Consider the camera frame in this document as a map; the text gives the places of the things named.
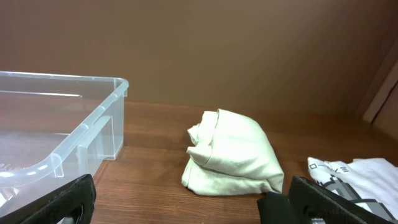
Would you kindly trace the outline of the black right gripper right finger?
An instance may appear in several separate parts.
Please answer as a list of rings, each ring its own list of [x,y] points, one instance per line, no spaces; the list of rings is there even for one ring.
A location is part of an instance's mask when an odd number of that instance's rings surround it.
[[[269,192],[257,201],[264,224],[393,224],[397,219],[374,199],[361,198],[341,179],[318,185],[305,177],[293,177],[287,195]]]

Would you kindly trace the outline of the cream cloth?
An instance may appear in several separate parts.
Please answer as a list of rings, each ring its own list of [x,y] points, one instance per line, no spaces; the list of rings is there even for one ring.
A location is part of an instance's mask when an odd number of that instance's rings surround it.
[[[260,125],[218,109],[187,131],[192,141],[181,183],[197,195],[281,193],[284,172]]]

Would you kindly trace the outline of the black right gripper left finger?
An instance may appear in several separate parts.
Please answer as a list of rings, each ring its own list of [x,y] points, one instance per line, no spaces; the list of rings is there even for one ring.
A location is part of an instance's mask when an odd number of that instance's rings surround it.
[[[90,224],[95,209],[93,177],[85,174],[1,217],[4,224]]]

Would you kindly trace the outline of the white printed t-shirt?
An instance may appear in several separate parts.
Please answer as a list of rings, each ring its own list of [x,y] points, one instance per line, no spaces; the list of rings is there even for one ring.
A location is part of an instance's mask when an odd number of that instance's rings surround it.
[[[322,187],[392,223],[397,223],[397,167],[384,158],[341,161],[307,159],[311,178]]]

